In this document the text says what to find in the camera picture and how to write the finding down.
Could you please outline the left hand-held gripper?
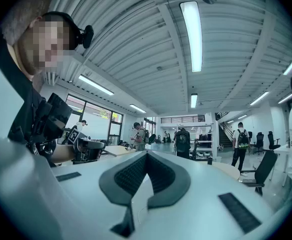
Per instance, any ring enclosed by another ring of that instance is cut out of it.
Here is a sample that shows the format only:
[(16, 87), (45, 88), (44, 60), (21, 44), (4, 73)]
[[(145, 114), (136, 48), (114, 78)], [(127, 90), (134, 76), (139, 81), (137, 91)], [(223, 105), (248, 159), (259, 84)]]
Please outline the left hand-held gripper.
[(93, 141), (73, 128), (68, 136), (68, 143), (73, 145), (75, 156), (71, 160), (74, 164), (96, 162), (106, 147), (102, 141)]

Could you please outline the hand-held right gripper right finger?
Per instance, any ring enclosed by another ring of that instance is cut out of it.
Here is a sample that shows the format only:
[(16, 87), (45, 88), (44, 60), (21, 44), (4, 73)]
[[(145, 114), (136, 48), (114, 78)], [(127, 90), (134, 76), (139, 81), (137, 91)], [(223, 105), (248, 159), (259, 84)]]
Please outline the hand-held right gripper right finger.
[(147, 152), (147, 174), (154, 193), (147, 201), (150, 210), (176, 204), (191, 185), (190, 175), (184, 167), (152, 151)]

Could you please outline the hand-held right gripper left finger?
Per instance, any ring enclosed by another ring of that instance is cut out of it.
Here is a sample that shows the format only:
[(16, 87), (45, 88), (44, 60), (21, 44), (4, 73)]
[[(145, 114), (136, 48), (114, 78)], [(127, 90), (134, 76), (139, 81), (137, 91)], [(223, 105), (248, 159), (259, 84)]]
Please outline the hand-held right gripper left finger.
[(129, 205), (147, 174), (148, 154), (143, 151), (128, 160), (104, 171), (99, 187), (109, 202)]

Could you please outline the person's left forearm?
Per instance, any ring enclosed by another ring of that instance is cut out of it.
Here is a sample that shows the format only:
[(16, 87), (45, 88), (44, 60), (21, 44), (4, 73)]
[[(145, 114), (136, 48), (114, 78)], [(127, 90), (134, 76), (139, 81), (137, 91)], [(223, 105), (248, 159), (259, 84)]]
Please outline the person's left forearm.
[(72, 145), (58, 144), (51, 156), (54, 164), (64, 163), (75, 159), (76, 154)]

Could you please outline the large black-framed window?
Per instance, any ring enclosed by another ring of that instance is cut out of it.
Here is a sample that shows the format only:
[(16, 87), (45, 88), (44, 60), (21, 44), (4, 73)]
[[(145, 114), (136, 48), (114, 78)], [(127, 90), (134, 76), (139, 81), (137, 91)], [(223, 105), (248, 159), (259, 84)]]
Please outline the large black-framed window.
[(93, 140), (106, 140), (110, 146), (116, 146), (121, 139), (123, 115), (85, 100), (68, 95), (67, 105), (73, 110), (66, 127), (72, 128), (77, 122), (87, 121), (81, 133)]

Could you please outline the light wooden desk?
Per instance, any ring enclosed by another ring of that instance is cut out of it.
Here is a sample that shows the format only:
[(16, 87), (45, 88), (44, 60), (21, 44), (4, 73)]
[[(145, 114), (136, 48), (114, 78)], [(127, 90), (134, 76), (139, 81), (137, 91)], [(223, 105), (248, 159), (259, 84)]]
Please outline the light wooden desk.
[(135, 151), (136, 151), (135, 149), (129, 149), (121, 145), (106, 146), (104, 149), (104, 152), (106, 154), (112, 155), (114, 157), (134, 153)]

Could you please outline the black screen device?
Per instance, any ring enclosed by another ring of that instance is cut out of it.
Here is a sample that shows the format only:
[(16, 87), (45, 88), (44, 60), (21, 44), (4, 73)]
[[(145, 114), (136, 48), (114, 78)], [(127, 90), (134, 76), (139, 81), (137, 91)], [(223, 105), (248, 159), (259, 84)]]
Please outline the black screen device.
[(36, 110), (29, 142), (45, 143), (62, 136), (72, 109), (54, 92)]

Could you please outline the white shelf unit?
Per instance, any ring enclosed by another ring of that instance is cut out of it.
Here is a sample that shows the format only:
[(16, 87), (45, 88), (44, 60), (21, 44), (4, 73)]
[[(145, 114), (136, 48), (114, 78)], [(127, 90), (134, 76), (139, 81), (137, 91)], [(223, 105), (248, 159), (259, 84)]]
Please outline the white shelf unit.
[(185, 125), (178, 124), (180, 132), (184, 129), (189, 135), (189, 157), (193, 161), (206, 161), (212, 159), (213, 154), (213, 124)]

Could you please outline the black railing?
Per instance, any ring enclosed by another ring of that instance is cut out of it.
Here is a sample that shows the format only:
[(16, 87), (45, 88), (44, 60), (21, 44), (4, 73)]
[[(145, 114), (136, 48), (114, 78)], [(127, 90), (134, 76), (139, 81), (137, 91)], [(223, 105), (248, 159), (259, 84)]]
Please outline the black railing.
[(203, 122), (206, 122), (204, 115), (162, 117), (160, 120), (161, 120), (162, 124), (203, 123)]

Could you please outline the dark staircase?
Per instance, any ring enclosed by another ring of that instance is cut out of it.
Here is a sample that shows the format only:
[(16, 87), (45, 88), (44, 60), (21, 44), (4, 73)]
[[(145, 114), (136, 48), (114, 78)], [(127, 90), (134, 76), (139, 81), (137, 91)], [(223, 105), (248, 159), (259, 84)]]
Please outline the dark staircase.
[(218, 123), (219, 129), (219, 144), (224, 148), (232, 147), (232, 135), (233, 133), (228, 128), (226, 123), (223, 121), (224, 117), (228, 115), (229, 112), (217, 112), (215, 113), (215, 119)]

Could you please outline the person's black shirt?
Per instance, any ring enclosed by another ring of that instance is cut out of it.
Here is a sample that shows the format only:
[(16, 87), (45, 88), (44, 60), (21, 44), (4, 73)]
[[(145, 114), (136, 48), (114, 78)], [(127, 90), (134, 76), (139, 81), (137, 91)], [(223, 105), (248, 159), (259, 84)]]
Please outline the person's black shirt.
[(27, 145), (36, 110), (43, 100), (18, 68), (0, 28), (0, 138)]

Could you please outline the green backpack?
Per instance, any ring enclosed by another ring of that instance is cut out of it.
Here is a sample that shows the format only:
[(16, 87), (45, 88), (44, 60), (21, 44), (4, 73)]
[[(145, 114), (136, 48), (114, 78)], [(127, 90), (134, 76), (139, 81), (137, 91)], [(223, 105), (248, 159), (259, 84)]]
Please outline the green backpack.
[(243, 132), (241, 132), (240, 130), (238, 130), (239, 132), (239, 136), (237, 139), (237, 145), (239, 149), (247, 149), (248, 148), (248, 144), (249, 144), (249, 137), (246, 134), (246, 130), (244, 130)]

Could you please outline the black mesh office chair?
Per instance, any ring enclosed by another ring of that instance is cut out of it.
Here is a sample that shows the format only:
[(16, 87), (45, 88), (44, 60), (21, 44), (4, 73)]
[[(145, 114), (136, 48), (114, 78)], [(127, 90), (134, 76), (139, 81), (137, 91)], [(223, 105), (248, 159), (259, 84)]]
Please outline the black mesh office chair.
[(255, 192), (262, 196), (262, 188), (265, 186), (265, 180), (273, 169), (277, 161), (277, 154), (272, 151), (266, 151), (261, 163), (255, 170), (241, 170), (240, 173), (253, 173), (254, 179), (243, 179), (242, 183), (247, 187), (255, 188)]

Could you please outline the white desk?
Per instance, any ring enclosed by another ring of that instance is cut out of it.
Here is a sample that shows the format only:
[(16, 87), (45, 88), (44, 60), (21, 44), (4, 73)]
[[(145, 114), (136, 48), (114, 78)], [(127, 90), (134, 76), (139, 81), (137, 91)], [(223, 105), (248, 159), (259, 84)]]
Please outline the white desk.
[(279, 155), (278, 158), (278, 166), (279, 166), (279, 170), (283, 172), (283, 181), (282, 181), (282, 187), (285, 186), (286, 183), (286, 179), (287, 179), (287, 163), (288, 163), (288, 155), (289, 155), (289, 145), (283, 145), (280, 146), (278, 148), (276, 148), (275, 153)]

